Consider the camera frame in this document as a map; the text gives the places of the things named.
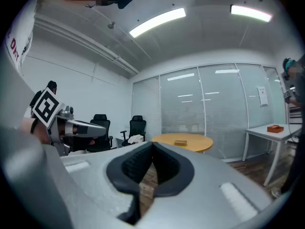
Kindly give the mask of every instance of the white table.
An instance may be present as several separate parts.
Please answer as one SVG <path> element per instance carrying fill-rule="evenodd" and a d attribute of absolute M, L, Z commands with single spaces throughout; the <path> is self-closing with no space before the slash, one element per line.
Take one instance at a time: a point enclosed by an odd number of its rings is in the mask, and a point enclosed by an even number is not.
<path fill-rule="evenodd" d="M 302 125 L 282 125 L 282 124 L 278 124 L 280 126 L 284 127 L 284 131 L 280 132 L 280 133 L 272 133 L 272 132 L 267 132 L 267 127 L 271 126 L 273 124 L 268 124 L 268 125 L 263 125 L 263 126 L 259 126 L 256 128 L 251 128 L 251 129 L 246 129 L 246 143 L 244 145 L 244 155 L 243 155 L 243 161 L 245 161 L 246 156 L 247 156 L 247 151 L 248 151 L 248 145 L 249 145 L 249 135 L 255 135 L 255 136 L 259 136 L 261 138 L 270 140 L 272 142 L 276 142 L 277 146 L 276 146 L 276 151 L 275 151 L 275 156 L 273 158 L 273 162 L 271 165 L 271 168 L 269 170 L 268 176 L 264 182 L 264 186 L 267 186 L 273 173 L 274 170 L 276 168 L 276 164 L 280 155 L 280 150 L 281 150 L 281 146 L 282 144 L 288 140 L 289 138 L 291 138 L 291 136 L 293 136 L 296 132 L 298 132 Z"/>

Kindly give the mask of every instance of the round table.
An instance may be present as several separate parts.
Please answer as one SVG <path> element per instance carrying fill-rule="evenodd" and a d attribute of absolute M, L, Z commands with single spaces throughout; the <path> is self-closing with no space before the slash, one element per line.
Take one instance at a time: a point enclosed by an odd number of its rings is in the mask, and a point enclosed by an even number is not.
<path fill-rule="evenodd" d="M 176 140 L 186 141 L 186 146 L 175 145 Z M 197 153 L 203 153 L 213 146 L 213 140 L 209 137 L 198 135 L 198 134 L 187 134 L 187 133 L 172 133 L 162 134 L 155 136 L 152 139 L 153 142 L 165 143 L 169 145 L 175 145 L 182 147 Z"/>

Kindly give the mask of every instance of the office chair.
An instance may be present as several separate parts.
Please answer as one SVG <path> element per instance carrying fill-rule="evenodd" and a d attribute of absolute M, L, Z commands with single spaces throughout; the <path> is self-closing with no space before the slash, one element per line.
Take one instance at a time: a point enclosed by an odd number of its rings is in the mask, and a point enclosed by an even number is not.
<path fill-rule="evenodd" d="M 142 115 L 135 115 L 132 117 L 132 120 L 129 122 L 130 125 L 130 133 L 129 133 L 129 138 L 133 135 L 142 135 L 144 137 L 145 141 L 145 126 L 146 126 L 146 121 L 143 120 Z M 130 143 L 128 143 L 128 139 L 126 140 L 125 137 L 125 132 L 126 131 L 121 131 L 120 133 L 123 133 L 124 135 L 124 141 L 122 142 L 122 146 L 128 146 Z"/>
<path fill-rule="evenodd" d="M 90 123 L 105 127 L 106 135 L 99 136 L 97 139 L 95 139 L 95 144 L 88 145 L 87 151 L 95 153 L 109 150 L 112 147 L 113 140 L 113 136 L 108 136 L 110 120 L 107 120 L 107 116 L 105 114 L 96 114 L 93 120 L 90 121 Z"/>

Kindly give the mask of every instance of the ceiling light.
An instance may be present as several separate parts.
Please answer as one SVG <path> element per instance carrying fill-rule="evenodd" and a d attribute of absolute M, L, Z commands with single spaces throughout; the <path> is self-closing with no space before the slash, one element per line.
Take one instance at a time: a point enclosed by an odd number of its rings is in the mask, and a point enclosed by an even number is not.
<path fill-rule="evenodd" d="M 133 36 L 135 38 L 135 37 L 141 35 L 142 33 L 146 32 L 158 25 L 161 25 L 168 21 L 172 21 L 172 20 L 182 18 L 182 17 L 185 17 L 184 9 L 177 9 L 177 10 L 169 11 L 167 13 L 158 15 L 157 17 L 150 19 L 149 21 L 144 22 L 143 24 L 134 28 L 129 33 L 131 34 L 131 36 Z"/>
<path fill-rule="evenodd" d="M 238 73 L 239 70 L 220 70 L 220 71 L 215 71 L 215 74 L 221 74 L 221 73 Z"/>
<path fill-rule="evenodd" d="M 178 97 L 188 97 L 188 96 L 192 96 L 193 94 L 188 94 L 188 95 L 181 95 L 181 96 L 178 96 Z"/>
<path fill-rule="evenodd" d="M 261 12 L 259 10 L 254 10 L 254 9 L 251 9 L 251 8 L 236 6 L 236 5 L 231 5 L 230 12 L 232 14 L 249 16 L 249 17 L 252 17 L 252 18 L 263 20 L 265 22 L 269 22 L 272 18 L 272 15 Z"/>
<path fill-rule="evenodd" d="M 190 76 L 194 76 L 194 73 L 183 74 L 183 75 L 175 76 L 175 77 L 172 77 L 172 78 L 167 78 L 167 80 L 168 81 L 172 81 L 172 80 L 177 80 L 177 79 L 181 79 L 181 78 L 185 78 L 185 77 L 190 77 Z"/>
<path fill-rule="evenodd" d="M 219 92 L 215 92 L 215 93 L 205 93 L 205 94 L 218 94 Z"/>

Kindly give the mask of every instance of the table leg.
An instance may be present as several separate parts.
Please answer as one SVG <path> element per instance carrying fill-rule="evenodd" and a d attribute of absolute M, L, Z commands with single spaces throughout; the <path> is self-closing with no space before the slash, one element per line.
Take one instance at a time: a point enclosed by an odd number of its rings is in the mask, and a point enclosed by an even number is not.
<path fill-rule="evenodd" d="M 270 154 L 270 152 L 271 152 L 272 144 L 273 144 L 273 141 L 269 140 L 268 154 Z"/>
<path fill-rule="evenodd" d="M 247 152 L 248 152 L 248 146 L 249 146 L 249 133 L 246 133 L 246 143 L 244 145 L 244 155 L 243 155 L 243 161 L 245 161 Z"/>
<path fill-rule="evenodd" d="M 282 142 L 277 142 L 277 145 L 276 145 L 276 151 L 275 151 L 275 156 L 273 158 L 273 162 L 272 162 L 272 165 L 271 165 L 271 168 L 269 170 L 269 173 L 267 175 L 267 178 L 264 182 L 264 186 L 266 187 L 275 171 L 275 168 L 276 168 L 276 165 L 277 165 L 277 161 L 278 161 L 278 158 L 280 156 L 280 150 L 281 150 L 281 145 L 282 145 Z"/>

